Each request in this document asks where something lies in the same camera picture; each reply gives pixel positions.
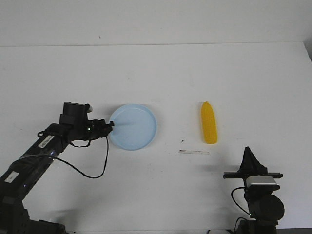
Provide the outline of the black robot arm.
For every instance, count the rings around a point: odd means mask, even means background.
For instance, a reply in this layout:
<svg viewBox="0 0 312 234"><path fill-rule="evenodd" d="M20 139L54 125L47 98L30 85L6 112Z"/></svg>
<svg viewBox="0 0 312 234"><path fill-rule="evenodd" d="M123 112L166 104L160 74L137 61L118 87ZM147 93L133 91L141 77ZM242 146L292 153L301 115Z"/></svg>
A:
<svg viewBox="0 0 312 234"><path fill-rule="evenodd" d="M246 146L243 159L237 172L225 172L224 179L242 179L244 186L231 191L231 199L250 219L237 218L231 234L276 234L278 221L285 214L283 202L273 195L280 189L276 179L283 177L282 173L269 172L254 156L251 149ZM248 210L238 204L234 192L244 191L244 199Z"/></svg>
<svg viewBox="0 0 312 234"><path fill-rule="evenodd" d="M59 123L38 133L37 141L0 178L0 232L2 234L64 234L63 224L31 220L23 200L58 155L73 141L106 138L114 123L88 119L89 104L66 102Z"/></svg>

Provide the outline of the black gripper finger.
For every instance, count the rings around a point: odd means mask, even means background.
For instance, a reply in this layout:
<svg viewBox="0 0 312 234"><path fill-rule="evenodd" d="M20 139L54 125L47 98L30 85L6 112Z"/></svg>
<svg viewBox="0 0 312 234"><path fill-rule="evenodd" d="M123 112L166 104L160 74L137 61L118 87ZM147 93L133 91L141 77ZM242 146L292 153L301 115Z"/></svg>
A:
<svg viewBox="0 0 312 234"><path fill-rule="evenodd" d="M253 174L267 174L268 169L267 167L263 166L254 156L250 147L247 147L248 151L248 164L249 164L249 171Z"/></svg>
<svg viewBox="0 0 312 234"><path fill-rule="evenodd" d="M113 121L109 121L108 123L105 121L105 119L100 119L97 122L98 128L99 129L110 129L114 126Z"/></svg>
<svg viewBox="0 0 312 234"><path fill-rule="evenodd" d="M244 154L243 154L243 159L242 159L242 162L241 162L241 165L240 165L240 168L239 168L239 171L242 173L242 174L246 174L248 169L249 169L249 163L248 163L248 150L249 150L249 147L246 146L245 149L244 149Z"/></svg>
<svg viewBox="0 0 312 234"><path fill-rule="evenodd" d="M97 136L99 138L103 138L103 137L107 137L111 132L112 132L113 128L102 128L99 129L97 132Z"/></svg>

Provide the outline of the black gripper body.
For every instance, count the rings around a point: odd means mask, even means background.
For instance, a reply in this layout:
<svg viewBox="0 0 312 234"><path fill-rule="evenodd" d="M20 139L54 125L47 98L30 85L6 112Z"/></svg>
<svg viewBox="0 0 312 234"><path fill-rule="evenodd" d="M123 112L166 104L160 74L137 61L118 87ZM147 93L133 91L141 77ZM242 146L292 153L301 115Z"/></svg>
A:
<svg viewBox="0 0 312 234"><path fill-rule="evenodd" d="M249 174L242 174L239 172L225 172L223 175L224 179L242 179L244 182L244 187L235 188L231 191L231 195L233 195L234 191L243 189L245 193L249 195L268 195L271 194L273 191L266 191L262 189L248 189L246 187L246 179L250 176L272 176L274 179L280 179L283 177L282 173L268 173L266 175L249 175Z"/></svg>
<svg viewBox="0 0 312 234"><path fill-rule="evenodd" d="M66 126L67 140L95 140L99 137L98 120L88 119L88 107L90 104L65 102L63 112L59 118L59 124Z"/></svg>

